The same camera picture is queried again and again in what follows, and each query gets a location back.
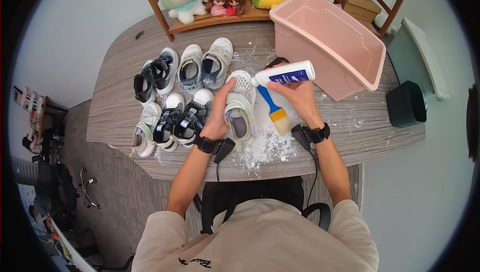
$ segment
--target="hand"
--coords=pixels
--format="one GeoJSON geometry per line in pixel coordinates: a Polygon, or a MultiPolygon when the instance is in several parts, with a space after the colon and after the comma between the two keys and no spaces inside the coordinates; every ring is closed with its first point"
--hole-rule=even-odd
{"type": "Polygon", "coordinates": [[[322,129],[324,127],[323,120],[321,119],[320,113],[318,113],[318,110],[315,106],[313,82],[297,82],[284,86],[271,81],[268,83],[268,88],[287,98],[292,104],[292,107],[297,115],[307,124],[310,129],[322,129]]]}
{"type": "Polygon", "coordinates": [[[212,114],[200,133],[200,137],[206,137],[207,139],[216,141],[229,130],[228,125],[225,124],[224,115],[225,107],[227,105],[226,97],[234,84],[235,77],[232,77],[215,95],[215,98],[213,99],[212,114]]]}

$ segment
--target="mesh shoe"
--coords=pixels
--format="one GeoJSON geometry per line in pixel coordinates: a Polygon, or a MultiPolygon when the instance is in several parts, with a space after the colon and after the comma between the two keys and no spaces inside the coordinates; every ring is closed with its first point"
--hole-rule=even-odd
{"type": "Polygon", "coordinates": [[[225,107],[225,123],[232,131],[235,141],[235,148],[238,152],[243,147],[253,143],[258,136],[257,124],[255,122],[254,104],[255,87],[251,84],[251,76],[246,71],[234,71],[228,77],[235,77],[235,85],[227,95],[225,107]]]}
{"type": "Polygon", "coordinates": [[[145,106],[148,102],[155,102],[155,92],[152,85],[152,69],[150,64],[152,60],[145,63],[142,71],[135,75],[133,88],[135,90],[135,99],[145,106]]]}
{"type": "Polygon", "coordinates": [[[210,89],[219,89],[232,62],[233,47],[229,39],[216,39],[210,50],[202,58],[201,78],[203,85],[210,89]]]}
{"type": "Polygon", "coordinates": [[[200,63],[203,53],[199,45],[188,46],[182,54],[178,78],[181,88],[189,94],[202,88],[200,63]]]}
{"type": "Polygon", "coordinates": [[[153,141],[159,148],[172,152],[177,148],[177,137],[173,135],[173,126],[185,110],[185,100],[177,93],[170,94],[165,101],[162,117],[153,131],[153,141]]]}
{"type": "Polygon", "coordinates": [[[173,89],[175,77],[179,68],[178,55],[172,48],[165,48],[160,56],[151,64],[152,83],[160,95],[165,95],[173,89]]]}
{"type": "Polygon", "coordinates": [[[188,149],[193,148],[195,138],[208,121],[213,106],[213,93],[208,89],[199,89],[193,97],[173,127],[173,135],[188,149]]]}
{"type": "Polygon", "coordinates": [[[132,142],[132,156],[147,157],[152,154],[155,149],[155,143],[153,142],[152,130],[158,123],[162,110],[158,104],[154,102],[148,102],[144,106],[140,121],[135,126],[134,138],[132,142]]]}

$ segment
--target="pink plastic bin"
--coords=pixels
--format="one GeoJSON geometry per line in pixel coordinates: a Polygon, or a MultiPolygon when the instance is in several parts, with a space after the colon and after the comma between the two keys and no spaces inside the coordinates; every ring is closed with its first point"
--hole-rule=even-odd
{"type": "Polygon", "coordinates": [[[310,60],[313,81],[333,100],[378,88],[386,48],[381,40],[327,0],[286,0],[270,10],[275,54],[310,60]]]}

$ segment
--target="white t-shirt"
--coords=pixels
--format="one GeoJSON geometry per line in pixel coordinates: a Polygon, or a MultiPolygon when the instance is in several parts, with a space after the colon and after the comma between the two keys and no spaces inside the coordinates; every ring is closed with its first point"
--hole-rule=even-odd
{"type": "Polygon", "coordinates": [[[328,232],[298,209],[274,199],[238,204],[212,235],[188,242],[175,212],[151,214],[138,244],[132,272],[147,271],[376,271],[378,251],[351,200],[338,203],[328,232]]]}

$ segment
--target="carpet floor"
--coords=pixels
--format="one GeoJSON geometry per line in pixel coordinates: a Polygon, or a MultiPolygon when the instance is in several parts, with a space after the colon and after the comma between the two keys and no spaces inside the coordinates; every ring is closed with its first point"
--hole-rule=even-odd
{"type": "MultiPolygon", "coordinates": [[[[147,217],[164,210],[167,205],[170,180],[151,178],[143,169],[122,152],[103,143],[87,143],[86,131],[90,101],[69,109],[66,116],[65,146],[60,161],[70,170],[76,185],[80,183],[80,170],[87,167],[83,178],[96,178],[97,184],[88,187],[89,196],[101,209],[87,209],[81,199],[77,204],[79,216],[76,228],[93,230],[99,249],[110,266],[123,266],[126,259],[135,254],[147,217]]],[[[358,204],[360,181],[359,166],[348,167],[353,200],[358,204]]],[[[303,177],[305,201],[314,182],[315,174],[303,177]]],[[[318,176],[310,203],[324,202],[332,208],[321,175],[318,176]]],[[[309,220],[318,223],[315,213],[309,220]]],[[[186,214],[189,239],[200,234],[201,216],[190,205],[186,214]]]]}

